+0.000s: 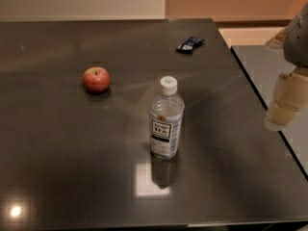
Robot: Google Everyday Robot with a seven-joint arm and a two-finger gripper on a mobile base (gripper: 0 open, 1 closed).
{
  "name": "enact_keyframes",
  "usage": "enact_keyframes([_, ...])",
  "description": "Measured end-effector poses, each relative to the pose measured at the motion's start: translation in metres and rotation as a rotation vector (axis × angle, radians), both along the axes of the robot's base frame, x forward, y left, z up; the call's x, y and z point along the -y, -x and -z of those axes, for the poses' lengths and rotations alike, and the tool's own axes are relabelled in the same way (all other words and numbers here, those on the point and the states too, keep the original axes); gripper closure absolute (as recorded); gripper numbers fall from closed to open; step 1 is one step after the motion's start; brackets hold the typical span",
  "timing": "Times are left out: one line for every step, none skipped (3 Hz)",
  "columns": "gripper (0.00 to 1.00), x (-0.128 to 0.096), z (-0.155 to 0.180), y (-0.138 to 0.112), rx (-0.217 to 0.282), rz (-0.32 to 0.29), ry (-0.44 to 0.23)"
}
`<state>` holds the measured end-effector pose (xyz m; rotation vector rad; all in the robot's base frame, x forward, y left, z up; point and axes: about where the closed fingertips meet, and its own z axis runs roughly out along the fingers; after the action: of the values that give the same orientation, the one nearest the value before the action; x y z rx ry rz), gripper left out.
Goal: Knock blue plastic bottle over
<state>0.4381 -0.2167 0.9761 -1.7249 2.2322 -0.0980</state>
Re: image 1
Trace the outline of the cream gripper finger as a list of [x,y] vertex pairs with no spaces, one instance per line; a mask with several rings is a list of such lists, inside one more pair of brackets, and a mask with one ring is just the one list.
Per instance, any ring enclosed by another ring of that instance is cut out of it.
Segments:
[[287,28],[283,28],[266,42],[266,47],[270,49],[281,50],[284,45],[286,34]]
[[265,127],[270,131],[285,128],[308,104],[308,68],[296,67],[281,73],[276,80],[266,111]]

